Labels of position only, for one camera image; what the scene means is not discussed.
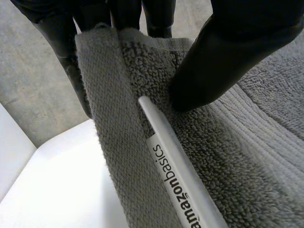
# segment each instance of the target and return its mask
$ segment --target concrete floor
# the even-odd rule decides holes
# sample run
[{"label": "concrete floor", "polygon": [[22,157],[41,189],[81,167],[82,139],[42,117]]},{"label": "concrete floor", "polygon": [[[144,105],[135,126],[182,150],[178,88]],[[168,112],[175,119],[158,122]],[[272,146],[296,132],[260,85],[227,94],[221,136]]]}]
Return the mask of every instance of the concrete floor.
[{"label": "concrete floor", "polygon": [[[211,14],[209,0],[177,0],[173,37],[195,38]],[[0,15],[0,103],[39,147],[87,116],[42,35],[8,0]]]}]

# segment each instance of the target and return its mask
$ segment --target hand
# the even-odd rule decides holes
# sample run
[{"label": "hand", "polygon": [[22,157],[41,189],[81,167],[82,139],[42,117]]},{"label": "hand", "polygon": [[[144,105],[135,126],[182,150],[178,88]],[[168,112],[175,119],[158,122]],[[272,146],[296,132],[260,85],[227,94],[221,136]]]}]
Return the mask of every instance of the hand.
[{"label": "hand", "polygon": [[303,29],[304,0],[211,0],[202,28],[170,86],[173,108],[207,105],[249,69],[291,42]]}]

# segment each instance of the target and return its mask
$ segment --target terry cloth texture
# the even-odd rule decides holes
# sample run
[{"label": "terry cloth texture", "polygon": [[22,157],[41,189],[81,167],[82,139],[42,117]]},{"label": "terry cloth texture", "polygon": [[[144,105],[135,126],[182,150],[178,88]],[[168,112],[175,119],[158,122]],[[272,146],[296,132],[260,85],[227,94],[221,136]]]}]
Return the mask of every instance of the terry cloth texture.
[{"label": "terry cloth texture", "polygon": [[172,110],[168,84],[191,41],[96,28],[76,37],[100,144],[131,228],[181,224],[153,163],[142,95],[165,113],[229,227],[304,227],[304,33],[220,99]]}]

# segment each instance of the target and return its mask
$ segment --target gloved hand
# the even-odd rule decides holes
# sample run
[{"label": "gloved hand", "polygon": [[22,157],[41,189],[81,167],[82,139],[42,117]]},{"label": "gloved hand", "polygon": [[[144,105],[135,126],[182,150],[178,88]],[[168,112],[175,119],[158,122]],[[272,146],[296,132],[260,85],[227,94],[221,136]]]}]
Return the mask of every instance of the gloved hand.
[{"label": "gloved hand", "polygon": [[[118,29],[139,29],[141,0],[11,0],[33,23],[53,48],[64,68],[86,115],[91,111],[86,98],[80,70],[75,56],[74,37],[77,34],[73,19],[81,31],[94,28],[100,22]],[[144,0],[148,34],[152,37],[171,37],[175,0]]]},{"label": "gloved hand", "polygon": [[170,86],[173,107],[209,104],[303,29],[304,0],[211,0],[213,15]]}]

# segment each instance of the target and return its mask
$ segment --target white surface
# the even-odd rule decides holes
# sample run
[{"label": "white surface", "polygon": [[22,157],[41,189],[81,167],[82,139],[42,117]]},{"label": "white surface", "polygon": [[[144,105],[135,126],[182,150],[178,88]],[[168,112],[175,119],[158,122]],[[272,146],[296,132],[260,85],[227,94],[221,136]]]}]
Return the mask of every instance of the white surface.
[{"label": "white surface", "polygon": [[0,104],[0,202],[36,147]]},{"label": "white surface", "polygon": [[38,148],[0,204],[0,227],[128,227],[93,121]]}]

